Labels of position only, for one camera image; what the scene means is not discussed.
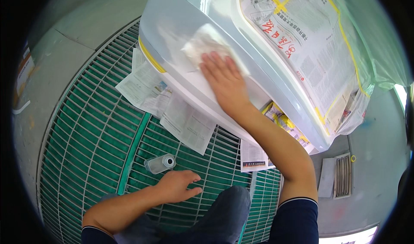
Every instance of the floor grate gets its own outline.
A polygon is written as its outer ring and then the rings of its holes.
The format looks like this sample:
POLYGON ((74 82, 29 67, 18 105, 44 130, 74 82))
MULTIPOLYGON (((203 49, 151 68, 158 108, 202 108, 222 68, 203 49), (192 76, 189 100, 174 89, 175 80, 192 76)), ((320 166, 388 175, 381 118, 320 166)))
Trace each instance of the floor grate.
POLYGON ((282 175, 277 169, 258 171, 242 244, 267 241, 279 203, 282 175))
MULTIPOLYGON (((216 127, 201 156, 115 89, 131 72, 138 29, 139 19, 97 51, 65 90, 49 121, 39 158, 38 205, 44 225, 60 243, 80 243, 82 217, 103 195, 156 184, 164 173, 153 175, 143 166, 145 159, 154 156, 173 154, 174 169, 195 171, 202 180, 190 187, 204 189, 187 201, 148 211, 167 231, 180 232, 194 225, 222 190, 232 185, 251 187, 252 173, 240 172, 239 138, 216 127)), ((280 173, 275 169, 258 172, 254 182, 242 243, 268 238, 280 173)))

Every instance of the hand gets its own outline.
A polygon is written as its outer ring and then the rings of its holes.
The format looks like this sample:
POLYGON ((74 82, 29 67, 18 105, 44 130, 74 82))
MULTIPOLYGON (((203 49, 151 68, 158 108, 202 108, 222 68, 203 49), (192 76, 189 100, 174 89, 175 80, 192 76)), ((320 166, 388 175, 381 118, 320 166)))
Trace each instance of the hand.
POLYGON ((162 203, 178 203, 185 201, 202 192, 201 187, 187 190, 189 184, 201 180, 200 176, 191 170, 169 171, 153 188, 162 203))
POLYGON ((249 100, 246 83, 244 82, 234 61, 225 57, 225 61, 216 52, 202 54, 204 62, 200 69, 213 89, 220 107, 231 118, 236 120, 246 108, 254 107, 249 100))

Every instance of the box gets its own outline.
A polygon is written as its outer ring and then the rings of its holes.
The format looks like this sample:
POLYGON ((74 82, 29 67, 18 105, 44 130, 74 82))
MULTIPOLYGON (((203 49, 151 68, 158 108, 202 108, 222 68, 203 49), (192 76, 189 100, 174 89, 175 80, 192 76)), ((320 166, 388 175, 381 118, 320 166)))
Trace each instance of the box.
POLYGON ((33 58, 30 53, 30 49, 28 47, 27 41, 24 44, 24 51, 22 59, 20 60, 20 64, 17 70, 17 78, 13 93, 13 106, 17 105, 19 100, 19 96, 22 94, 24 87, 26 86, 26 81, 30 76, 31 72, 34 69, 34 62, 33 58))

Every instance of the newspaper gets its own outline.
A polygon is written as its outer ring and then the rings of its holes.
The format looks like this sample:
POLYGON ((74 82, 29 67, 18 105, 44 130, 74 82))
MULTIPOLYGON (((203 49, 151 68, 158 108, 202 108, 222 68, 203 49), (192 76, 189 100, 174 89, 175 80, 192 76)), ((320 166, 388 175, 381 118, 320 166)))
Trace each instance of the newspaper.
POLYGON ((161 81, 156 71, 140 49, 132 51, 132 72, 115 88, 135 107, 160 118, 164 112, 171 90, 161 81))
POLYGON ((288 0, 282 5, 283 1, 241 0, 241 8, 296 71, 320 119, 334 133, 340 125, 325 120, 340 120, 349 98, 348 85, 356 77, 339 13, 328 0, 288 0), (348 95, 345 101, 342 95, 348 95))
POLYGON ((204 155, 216 123, 173 93, 159 122, 173 136, 204 155))
POLYGON ((271 102, 262 113, 295 138, 307 153, 313 151, 313 145, 274 102, 271 102))
POLYGON ((241 172, 272 169, 275 167, 260 146, 253 145, 245 140, 240 141, 241 172))

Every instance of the dark pants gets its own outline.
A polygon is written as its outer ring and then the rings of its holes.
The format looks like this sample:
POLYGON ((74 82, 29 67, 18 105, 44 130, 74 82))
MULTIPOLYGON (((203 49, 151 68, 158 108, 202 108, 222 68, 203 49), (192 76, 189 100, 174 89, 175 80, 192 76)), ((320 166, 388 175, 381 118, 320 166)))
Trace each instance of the dark pants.
MULTIPOLYGON (((101 200, 114 196, 116 194, 109 194, 101 200)), ((240 236, 249 210, 249 191, 241 186, 232 186, 221 192, 204 217, 185 232, 167 233, 165 236, 148 216, 142 215, 114 237, 119 244, 158 243, 161 239, 162 242, 197 243, 206 236, 211 240, 234 243, 240 236)))

